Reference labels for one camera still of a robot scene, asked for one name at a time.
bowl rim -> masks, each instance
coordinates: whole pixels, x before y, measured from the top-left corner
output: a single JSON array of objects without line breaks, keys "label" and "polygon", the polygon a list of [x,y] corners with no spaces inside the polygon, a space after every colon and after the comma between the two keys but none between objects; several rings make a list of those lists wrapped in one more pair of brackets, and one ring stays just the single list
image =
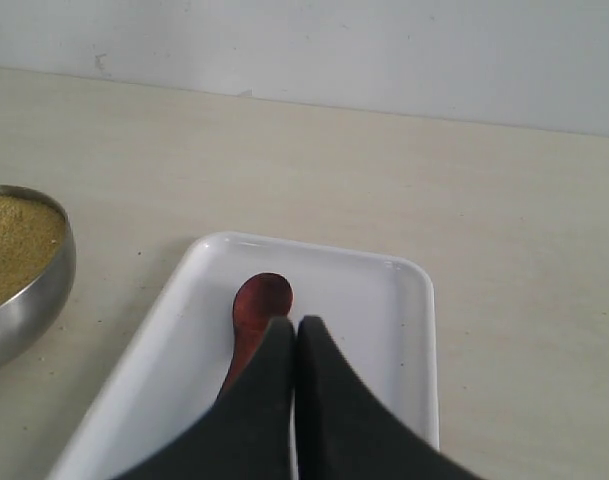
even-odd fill
[{"label": "bowl rim", "polygon": [[40,202],[40,203],[46,205],[47,207],[50,207],[50,208],[56,210],[57,213],[62,215],[62,217],[64,218],[65,230],[64,230],[64,240],[58,246],[58,248],[55,251],[55,254],[51,258],[51,260],[44,266],[44,268],[40,271],[40,273],[37,274],[37,276],[33,280],[31,280],[29,283],[24,285],[18,292],[13,294],[11,297],[7,298],[2,303],[0,303],[0,309],[5,307],[7,304],[9,304],[13,300],[15,300],[20,295],[22,295],[26,290],[28,290],[34,283],[37,283],[37,281],[40,280],[47,273],[47,271],[49,270],[51,265],[53,265],[55,263],[55,261],[63,255],[62,252],[64,251],[64,246],[67,243],[67,241],[69,240],[69,238],[71,238],[73,235],[73,231],[71,229],[71,224],[69,222],[69,218],[68,218],[68,214],[66,213],[66,210],[64,209],[64,207],[62,206],[62,204],[60,202],[55,200],[50,195],[48,195],[44,192],[41,192],[39,190],[36,190],[34,188],[23,187],[20,185],[0,184],[0,197],[3,197],[3,196],[15,197],[15,198],[20,198],[20,199],[24,199],[24,200],[33,200],[36,202]]}]

stainless steel bowl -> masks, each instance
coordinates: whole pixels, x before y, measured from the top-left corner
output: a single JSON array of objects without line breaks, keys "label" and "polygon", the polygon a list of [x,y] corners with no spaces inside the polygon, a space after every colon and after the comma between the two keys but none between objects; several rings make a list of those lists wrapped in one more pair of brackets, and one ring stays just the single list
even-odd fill
[{"label": "stainless steel bowl", "polygon": [[30,284],[0,305],[1,366],[42,336],[62,311],[75,278],[75,241],[66,212],[48,195],[8,185],[0,185],[0,195],[41,202],[66,221],[64,241],[51,262]]}]

table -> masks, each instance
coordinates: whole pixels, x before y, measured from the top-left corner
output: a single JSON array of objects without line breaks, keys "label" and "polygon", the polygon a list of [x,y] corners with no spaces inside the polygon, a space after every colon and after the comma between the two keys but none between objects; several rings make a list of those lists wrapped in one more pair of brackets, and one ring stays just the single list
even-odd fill
[{"label": "table", "polygon": [[185,249],[238,230],[399,255],[436,288],[442,450],[609,479],[609,139],[0,69],[0,183],[78,245],[0,369],[0,480],[43,478]]}]

white tray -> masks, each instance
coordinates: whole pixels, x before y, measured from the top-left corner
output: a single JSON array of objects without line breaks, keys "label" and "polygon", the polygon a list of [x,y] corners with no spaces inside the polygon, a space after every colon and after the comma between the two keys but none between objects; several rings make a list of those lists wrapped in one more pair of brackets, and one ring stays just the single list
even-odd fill
[{"label": "white tray", "polygon": [[48,480],[111,478],[200,417],[231,359],[233,297],[264,271],[291,282],[291,319],[321,316],[371,391],[438,448],[428,275],[400,258],[227,232],[186,252]]}]

white wall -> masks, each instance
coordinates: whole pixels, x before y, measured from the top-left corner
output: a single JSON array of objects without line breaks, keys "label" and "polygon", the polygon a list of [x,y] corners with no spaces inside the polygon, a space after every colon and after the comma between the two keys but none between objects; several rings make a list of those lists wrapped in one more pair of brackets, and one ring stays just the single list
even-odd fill
[{"label": "white wall", "polygon": [[609,135],[609,0],[0,0],[0,66]]}]

